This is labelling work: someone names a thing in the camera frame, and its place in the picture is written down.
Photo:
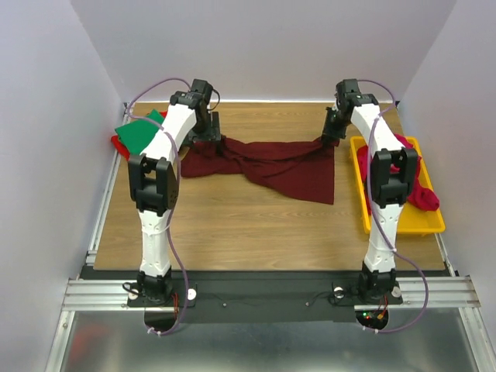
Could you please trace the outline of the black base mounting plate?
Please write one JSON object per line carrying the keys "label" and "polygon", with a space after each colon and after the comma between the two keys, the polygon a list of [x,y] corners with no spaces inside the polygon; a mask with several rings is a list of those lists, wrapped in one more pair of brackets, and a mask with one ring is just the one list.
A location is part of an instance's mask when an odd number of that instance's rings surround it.
{"label": "black base mounting plate", "polygon": [[[135,283],[125,274],[108,279],[94,271],[80,280],[120,281],[124,291],[125,285]],[[168,330],[176,321],[182,325],[370,321],[382,314],[389,300],[402,302],[397,291],[382,298],[359,298],[356,271],[192,270],[187,281],[178,271],[171,280],[177,299],[165,305],[133,301],[126,291],[128,305],[143,314],[149,327]]]}

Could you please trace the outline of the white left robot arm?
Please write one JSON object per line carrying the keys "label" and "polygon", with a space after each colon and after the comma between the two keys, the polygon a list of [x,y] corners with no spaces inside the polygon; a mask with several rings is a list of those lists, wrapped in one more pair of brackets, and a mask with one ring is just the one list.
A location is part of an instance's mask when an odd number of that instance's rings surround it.
{"label": "white left robot arm", "polygon": [[157,128],[149,144],[129,157],[130,197],[136,204],[142,231],[142,263],[136,283],[125,285],[131,300],[165,305],[177,299],[171,280],[170,223],[177,204],[181,180],[181,146],[221,141],[219,114],[210,107],[216,90],[195,79],[188,91],[170,97],[163,122],[143,121]]}

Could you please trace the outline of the yellow plastic tray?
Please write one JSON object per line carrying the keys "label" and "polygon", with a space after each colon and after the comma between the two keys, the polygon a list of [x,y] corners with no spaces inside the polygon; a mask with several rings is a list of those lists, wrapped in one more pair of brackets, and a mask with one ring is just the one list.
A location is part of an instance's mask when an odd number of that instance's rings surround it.
{"label": "yellow plastic tray", "polygon": [[[433,191],[432,182],[430,180],[425,161],[423,160],[423,155],[417,139],[412,136],[403,137],[397,135],[396,137],[403,144],[406,144],[407,147],[414,148],[417,151],[418,155],[422,157],[419,180],[423,187],[429,188]],[[363,183],[360,177],[360,170],[358,167],[356,154],[356,151],[364,145],[366,145],[366,143],[363,137],[352,136],[350,138],[350,158],[353,164],[358,200],[360,201],[361,220],[363,229],[365,233],[368,234],[370,232],[372,217],[369,213],[368,199],[366,196],[366,192],[363,189]],[[398,222],[398,234],[424,236],[433,233],[442,233],[445,229],[446,226],[440,209],[434,212],[422,211],[408,202],[406,202],[406,204],[404,205]]]}

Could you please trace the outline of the red folded t shirt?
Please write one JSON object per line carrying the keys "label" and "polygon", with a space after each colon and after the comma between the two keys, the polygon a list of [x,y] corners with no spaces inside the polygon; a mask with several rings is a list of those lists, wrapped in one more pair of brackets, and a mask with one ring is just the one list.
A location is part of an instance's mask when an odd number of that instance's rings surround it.
{"label": "red folded t shirt", "polygon": [[121,156],[123,156],[126,160],[128,160],[132,154],[130,154],[129,151],[119,142],[116,134],[111,137],[111,142],[115,147],[115,149],[117,150],[117,152]]}

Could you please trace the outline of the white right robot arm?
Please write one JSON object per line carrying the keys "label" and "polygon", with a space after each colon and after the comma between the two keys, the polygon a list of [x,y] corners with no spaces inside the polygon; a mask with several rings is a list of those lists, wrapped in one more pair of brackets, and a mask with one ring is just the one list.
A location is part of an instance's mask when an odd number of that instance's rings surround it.
{"label": "white right robot arm", "polygon": [[372,222],[356,292],[361,300],[374,302],[395,286],[398,221],[413,191],[419,155],[397,139],[384,120],[378,100],[361,92],[357,79],[337,83],[335,97],[335,105],[326,109],[321,141],[334,145],[353,125],[367,145],[365,191]]}

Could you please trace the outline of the red t shirt in tray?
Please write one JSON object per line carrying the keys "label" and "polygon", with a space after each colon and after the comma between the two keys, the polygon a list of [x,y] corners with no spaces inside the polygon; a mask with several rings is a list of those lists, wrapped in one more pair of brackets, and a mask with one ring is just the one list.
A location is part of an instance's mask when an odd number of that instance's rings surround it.
{"label": "red t shirt in tray", "polygon": [[368,146],[362,146],[357,150],[356,159],[360,170],[361,181],[364,183],[368,175],[368,166],[367,166]]}

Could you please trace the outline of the green folded t shirt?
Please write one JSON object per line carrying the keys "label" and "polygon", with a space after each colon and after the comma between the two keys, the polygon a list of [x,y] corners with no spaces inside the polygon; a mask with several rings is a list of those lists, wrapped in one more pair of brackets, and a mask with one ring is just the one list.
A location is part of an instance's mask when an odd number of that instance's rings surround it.
{"label": "green folded t shirt", "polygon": [[164,117],[157,110],[153,110],[146,117],[152,122],[135,119],[115,129],[119,142],[132,155],[140,154],[151,143],[159,130],[158,125],[164,121]]}

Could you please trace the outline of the maroon t shirt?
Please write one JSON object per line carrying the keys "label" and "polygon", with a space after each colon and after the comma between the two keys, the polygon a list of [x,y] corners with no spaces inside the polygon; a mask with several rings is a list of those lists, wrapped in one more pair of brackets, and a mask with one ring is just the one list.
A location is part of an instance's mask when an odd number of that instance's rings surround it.
{"label": "maroon t shirt", "polygon": [[181,161],[181,176],[242,174],[286,197],[333,205],[334,149],[320,139],[243,143],[224,136],[218,143],[195,144]]}

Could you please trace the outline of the aluminium frame rail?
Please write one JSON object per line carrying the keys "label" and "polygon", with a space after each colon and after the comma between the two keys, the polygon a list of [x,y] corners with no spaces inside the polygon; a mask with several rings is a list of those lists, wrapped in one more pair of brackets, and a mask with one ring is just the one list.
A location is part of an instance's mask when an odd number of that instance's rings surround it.
{"label": "aluminium frame rail", "polygon": [[[421,308],[478,308],[481,306],[477,292],[469,277],[429,277],[427,279],[429,300],[425,300],[422,279],[403,277],[399,280],[401,304],[389,300],[388,307]],[[120,281],[75,280],[69,281],[64,295],[64,311],[124,311],[128,305],[128,294]]]}

